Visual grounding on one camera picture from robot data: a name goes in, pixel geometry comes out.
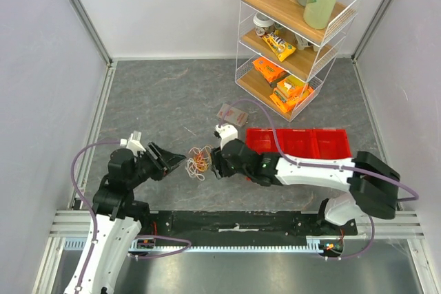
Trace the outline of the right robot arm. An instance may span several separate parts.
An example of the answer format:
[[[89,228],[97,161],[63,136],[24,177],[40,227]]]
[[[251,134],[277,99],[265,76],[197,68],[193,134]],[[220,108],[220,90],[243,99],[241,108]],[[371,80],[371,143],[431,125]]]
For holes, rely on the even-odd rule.
[[[367,151],[354,158],[305,159],[279,152],[258,153],[235,138],[210,151],[218,178],[241,174],[261,186],[311,185],[341,191],[325,198],[311,221],[312,235],[339,234],[363,215],[392,220],[396,216],[399,174]]]

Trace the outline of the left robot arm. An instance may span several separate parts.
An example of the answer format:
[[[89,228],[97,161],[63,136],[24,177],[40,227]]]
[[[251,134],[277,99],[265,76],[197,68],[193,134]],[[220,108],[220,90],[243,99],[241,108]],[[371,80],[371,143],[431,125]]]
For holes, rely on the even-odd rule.
[[[107,173],[93,199],[79,197],[90,213],[91,224],[79,263],[65,293],[113,293],[129,248],[138,234],[151,227],[148,203],[134,199],[134,189],[151,179],[159,181],[184,160],[155,143],[115,141]]]

